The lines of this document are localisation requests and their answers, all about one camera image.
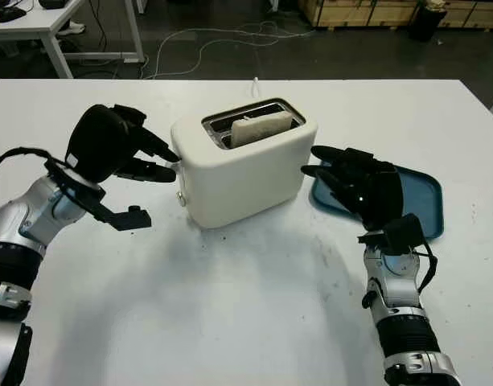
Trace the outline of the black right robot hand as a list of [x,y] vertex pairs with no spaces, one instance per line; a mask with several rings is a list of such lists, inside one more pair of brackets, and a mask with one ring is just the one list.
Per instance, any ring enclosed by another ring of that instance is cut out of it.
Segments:
[[373,154],[331,146],[312,146],[310,152],[323,163],[304,165],[301,172],[324,183],[329,194],[364,228],[376,231],[402,216],[404,198],[396,167]]

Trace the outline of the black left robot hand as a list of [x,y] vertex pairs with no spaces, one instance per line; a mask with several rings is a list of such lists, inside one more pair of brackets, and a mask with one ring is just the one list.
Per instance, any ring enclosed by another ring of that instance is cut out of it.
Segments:
[[70,137],[65,162],[80,176],[101,183],[109,176],[172,183],[176,172],[136,157],[142,152],[177,163],[169,145],[144,127],[146,115],[129,106],[93,105],[82,115]]

